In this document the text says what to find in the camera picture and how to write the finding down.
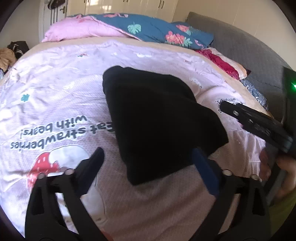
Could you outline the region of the person's right hand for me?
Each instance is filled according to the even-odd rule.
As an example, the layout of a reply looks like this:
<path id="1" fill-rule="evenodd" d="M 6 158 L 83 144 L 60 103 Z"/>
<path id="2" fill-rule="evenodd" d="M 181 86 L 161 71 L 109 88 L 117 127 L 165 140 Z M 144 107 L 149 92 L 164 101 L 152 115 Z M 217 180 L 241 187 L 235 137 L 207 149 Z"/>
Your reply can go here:
<path id="1" fill-rule="evenodd" d="M 271 168 L 268 165 L 269 156 L 265 149 L 262 149 L 260 155 L 260 172 L 259 177 L 262 181 L 267 181 L 271 176 Z M 295 159 L 290 156 L 278 156 L 276 159 L 277 165 L 287 171 L 287 175 L 274 197 L 274 203 L 282 201 L 285 197 L 295 190 Z"/>

